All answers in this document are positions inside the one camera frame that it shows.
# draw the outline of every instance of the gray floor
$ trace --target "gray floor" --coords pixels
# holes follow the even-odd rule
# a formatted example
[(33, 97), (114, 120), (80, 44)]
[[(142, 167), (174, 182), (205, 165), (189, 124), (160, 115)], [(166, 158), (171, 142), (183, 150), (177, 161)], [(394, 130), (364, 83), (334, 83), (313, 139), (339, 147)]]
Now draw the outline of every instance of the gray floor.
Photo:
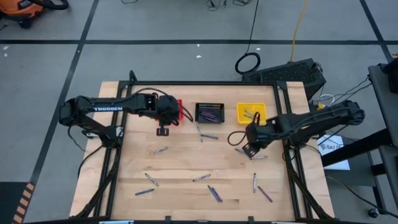
[[(30, 30), (15, 22), (0, 31), (1, 40), (80, 40), (94, 0), (69, 0), (67, 11), (47, 11)], [(395, 0), (366, 1), (384, 40), (398, 40)], [(253, 38), (291, 40), (304, 0), (260, 1)], [(256, 2), (210, 12), (205, 0), (141, 0), (123, 5), (99, 0), (87, 40), (216, 40), (248, 39)], [(310, 0), (298, 40), (377, 40), (359, 0)], [(103, 81), (125, 80), (133, 69), (139, 80), (240, 80), (235, 61), (246, 44), (85, 44), (75, 72), (70, 70), (74, 44), (0, 44), (0, 181), (29, 181), (58, 97), (69, 72), (73, 80), (67, 98), (96, 96)], [(398, 53), (398, 45), (389, 45)], [(289, 60), (290, 44), (252, 45), (261, 55), (261, 68)], [(367, 67), (385, 63), (380, 45), (297, 45), (294, 60), (320, 62), (327, 80), (323, 93), (338, 94), (366, 78)], [(253, 66), (244, 62), (241, 69)], [(360, 126), (342, 135), (362, 138), (385, 127), (372, 87), (351, 98), (366, 111)], [(25, 218), (26, 222), (67, 218), (83, 153), (58, 125)], [(85, 143), (78, 128), (72, 134)], [(375, 162), (379, 161), (377, 152)], [(388, 209), (397, 213), (386, 177), (381, 177)], [(393, 223), (391, 217), (368, 218), (369, 209), (346, 189), (329, 182), (335, 214), (353, 222)], [(374, 200), (370, 187), (353, 187)]]

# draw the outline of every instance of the white paper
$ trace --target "white paper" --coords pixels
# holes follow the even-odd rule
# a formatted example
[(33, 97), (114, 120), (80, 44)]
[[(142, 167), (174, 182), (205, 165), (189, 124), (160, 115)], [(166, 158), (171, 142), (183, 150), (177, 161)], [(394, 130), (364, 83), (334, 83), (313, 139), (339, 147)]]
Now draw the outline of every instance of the white paper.
[[(324, 135), (318, 140), (318, 144), (323, 142), (330, 135)], [(330, 139), (326, 140), (320, 146), (318, 146), (321, 155), (328, 154), (329, 152), (333, 152), (336, 149), (343, 147), (343, 139), (341, 136), (332, 136)], [(324, 167), (324, 169), (331, 170), (349, 170), (349, 163), (347, 160), (338, 162), (336, 164), (332, 164), (330, 166)]]

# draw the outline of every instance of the yellow cable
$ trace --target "yellow cable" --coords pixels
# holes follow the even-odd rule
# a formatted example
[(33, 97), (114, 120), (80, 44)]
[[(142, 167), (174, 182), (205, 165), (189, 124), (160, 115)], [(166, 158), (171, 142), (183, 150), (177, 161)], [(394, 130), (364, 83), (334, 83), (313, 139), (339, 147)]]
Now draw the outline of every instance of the yellow cable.
[(301, 11), (300, 18), (298, 19), (298, 23), (297, 23), (297, 26), (296, 26), (296, 30), (294, 31), (293, 44), (292, 44), (292, 55), (290, 56), (290, 62), (293, 62), (294, 48), (295, 48), (295, 43), (296, 43), (296, 34), (297, 34), (297, 30), (299, 29), (301, 20), (302, 20), (303, 17), (304, 17), (305, 9), (307, 8), (307, 4), (308, 4), (308, 0), (305, 0), (303, 10)]

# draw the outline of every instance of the black box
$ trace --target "black box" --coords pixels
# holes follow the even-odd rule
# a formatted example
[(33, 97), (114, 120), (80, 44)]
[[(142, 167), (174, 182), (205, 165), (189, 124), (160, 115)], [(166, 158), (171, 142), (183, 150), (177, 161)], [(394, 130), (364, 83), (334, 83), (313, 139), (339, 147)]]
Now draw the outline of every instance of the black box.
[(260, 83), (303, 82), (308, 100), (326, 83), (322, 72), (317, 69), (317, 65), (312, 58), (247, 73), (243, 75), (242, 81)]

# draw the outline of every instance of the table leg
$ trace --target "table leg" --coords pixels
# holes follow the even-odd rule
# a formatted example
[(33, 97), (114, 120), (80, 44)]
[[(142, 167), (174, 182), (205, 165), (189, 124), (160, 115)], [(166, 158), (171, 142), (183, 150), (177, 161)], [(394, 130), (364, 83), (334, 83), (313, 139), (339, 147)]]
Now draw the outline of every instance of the table leg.
[(368, 137), (360, 139), (354, 143), (341, 147), (331, 153), (322, 156), (324, 167), (344, 161), (365, 152), (372, 151), (381, 145), (392, 144), (388, 129), (383, 129)]

